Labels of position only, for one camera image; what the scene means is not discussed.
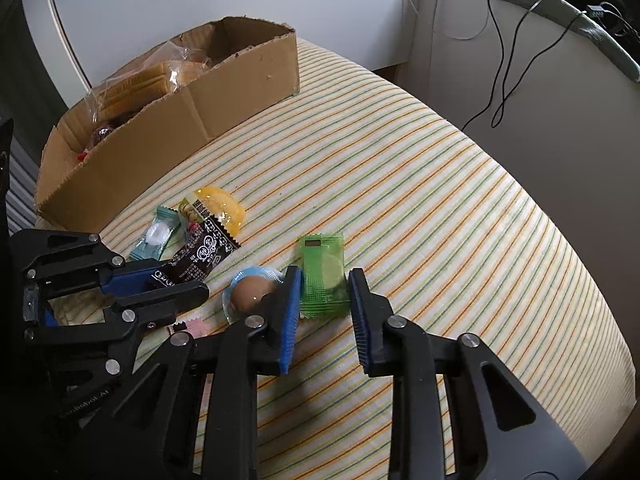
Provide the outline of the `teal mint candy packet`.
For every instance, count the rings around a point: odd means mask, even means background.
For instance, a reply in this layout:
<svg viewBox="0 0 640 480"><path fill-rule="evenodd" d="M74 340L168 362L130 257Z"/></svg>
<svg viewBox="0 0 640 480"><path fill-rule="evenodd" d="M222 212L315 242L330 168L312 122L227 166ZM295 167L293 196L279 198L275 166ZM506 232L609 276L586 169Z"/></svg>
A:
<svg viewBox="0 0 640 480"><path fill-rule="evenodd" d="M178 211L158 206L155 209L151 223L138 239L134 248L131 249L129 259L132 261L160 260L171 237L174 236L180 226L181 221Z"/></svg>

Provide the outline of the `green wafer packet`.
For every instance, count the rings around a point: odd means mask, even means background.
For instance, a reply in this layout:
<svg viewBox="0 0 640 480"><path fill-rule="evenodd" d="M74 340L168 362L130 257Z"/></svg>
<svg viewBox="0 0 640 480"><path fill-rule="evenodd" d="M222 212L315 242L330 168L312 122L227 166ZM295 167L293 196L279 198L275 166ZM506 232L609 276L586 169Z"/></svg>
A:
<svg viewBox="0 0 640 480"><path fill-rule="evenodd" d="M302 318L341 318L349 311L342 234L314 234L298 241L303 272Z"/></svg>

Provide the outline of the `braised egg clear pack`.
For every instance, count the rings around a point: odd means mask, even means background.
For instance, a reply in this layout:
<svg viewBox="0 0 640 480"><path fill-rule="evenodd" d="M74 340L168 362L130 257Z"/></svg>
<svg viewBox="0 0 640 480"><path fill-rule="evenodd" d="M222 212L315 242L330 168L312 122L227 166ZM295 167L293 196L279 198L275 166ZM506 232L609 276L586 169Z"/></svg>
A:
<svg viewBox="0 0 640 480"><path fill-rule="evenodd" d="M263 296L274 292L284 274L265 266L250 266L235 274L222 293L222 310L229 324L251 314Z"/></svg>

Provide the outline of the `black patterned snack bar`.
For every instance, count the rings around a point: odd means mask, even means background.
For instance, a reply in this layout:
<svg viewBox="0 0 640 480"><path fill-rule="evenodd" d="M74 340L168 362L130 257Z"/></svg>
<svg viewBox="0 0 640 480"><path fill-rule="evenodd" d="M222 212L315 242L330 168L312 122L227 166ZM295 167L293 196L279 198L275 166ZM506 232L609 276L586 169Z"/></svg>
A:
<svg viewBox="0 0 640 480"><path fill-rule="evenodd" d="M191 231L189 240L146 281L149 290L187 282L204 282L215 266L240 248L240 244L215 217Z"/></svg>

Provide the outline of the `pink candy packet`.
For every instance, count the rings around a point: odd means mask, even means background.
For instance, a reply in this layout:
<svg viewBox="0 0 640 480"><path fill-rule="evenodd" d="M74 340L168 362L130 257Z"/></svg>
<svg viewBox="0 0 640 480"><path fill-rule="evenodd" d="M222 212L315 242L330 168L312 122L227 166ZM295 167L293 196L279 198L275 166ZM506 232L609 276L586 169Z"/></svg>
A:
<svg viewBox="0 0 640 480"><path fill-rule="evenodd" d="M168 333L186 332L194 338L201 338L212 333L213 324L204 318L187 318L181 322L177 322L168 327Z"/></svg>

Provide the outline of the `yellow jelly cup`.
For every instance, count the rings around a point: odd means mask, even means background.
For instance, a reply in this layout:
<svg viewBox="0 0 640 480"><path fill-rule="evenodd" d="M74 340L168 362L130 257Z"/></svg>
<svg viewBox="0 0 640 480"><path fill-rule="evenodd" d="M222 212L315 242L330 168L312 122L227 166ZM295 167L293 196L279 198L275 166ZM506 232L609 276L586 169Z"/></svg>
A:
<svg viewBox="0 0 640 480"><path fill-rule="evenodd" d="M194 192L192 206L202 219L215 217L231 236L237 236L242 226L245 209L221 188L204 186Z"/></svg>

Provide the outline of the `bagged toast bread pink label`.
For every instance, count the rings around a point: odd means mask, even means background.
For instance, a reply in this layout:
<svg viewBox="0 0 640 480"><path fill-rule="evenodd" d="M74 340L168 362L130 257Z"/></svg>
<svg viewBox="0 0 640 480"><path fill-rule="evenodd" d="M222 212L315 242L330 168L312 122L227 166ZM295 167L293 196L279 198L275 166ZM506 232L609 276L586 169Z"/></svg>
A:
<svg viewBox="0 0 640 480"><path fill-rule="evenodd" d="M90 117L97 124L130 116L212 67L202 49L166 41L92 88L85 98Z"/></svg>

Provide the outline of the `striped yellow tablecloth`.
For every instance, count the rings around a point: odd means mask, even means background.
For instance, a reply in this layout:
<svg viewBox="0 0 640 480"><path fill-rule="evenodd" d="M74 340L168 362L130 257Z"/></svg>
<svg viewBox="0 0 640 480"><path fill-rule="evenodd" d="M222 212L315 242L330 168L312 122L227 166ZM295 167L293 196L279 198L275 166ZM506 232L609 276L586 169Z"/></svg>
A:
<svg viewBox="0 0 640 480"><path fill-rule="evenodd" d="M344 266L427 333L480 337L594 462L636 404L636 370L600 289L495 159L370 70L297 39L299 90L203 146L99 232L128 255L158 206L204 185L245 209L240 248L186 312L212 334L250 266L299 264L298 241L342 234Z"/></svg>

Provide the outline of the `brown cardboard box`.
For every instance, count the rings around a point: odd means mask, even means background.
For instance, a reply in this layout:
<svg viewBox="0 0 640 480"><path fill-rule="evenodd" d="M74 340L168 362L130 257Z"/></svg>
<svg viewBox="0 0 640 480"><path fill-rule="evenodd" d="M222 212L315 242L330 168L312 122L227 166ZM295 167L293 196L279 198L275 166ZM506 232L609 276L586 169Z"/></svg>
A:
<svg viewBox="0 0 640 480"><path fill-rule="evenodd" d="M58 228L99 232L135 198L206 144L299 90L294 28L228 16L170 38L202 49L213 67L137 113L83 162L95 124L84 97L51 130L35 204Z"/></svg>

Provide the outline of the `white wardrobe panel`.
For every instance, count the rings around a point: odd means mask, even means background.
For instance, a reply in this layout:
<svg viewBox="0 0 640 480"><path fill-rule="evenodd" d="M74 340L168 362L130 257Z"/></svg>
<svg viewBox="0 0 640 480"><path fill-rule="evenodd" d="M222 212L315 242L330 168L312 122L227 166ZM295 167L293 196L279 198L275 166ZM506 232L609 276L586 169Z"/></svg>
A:
<svg viewBox="0 0 640 480"><path fill-rule="evenodd" d="M22 0L41 61L67 106L161 42L226 16L288 24L369 70L407 61L419 0Z"/></svg>

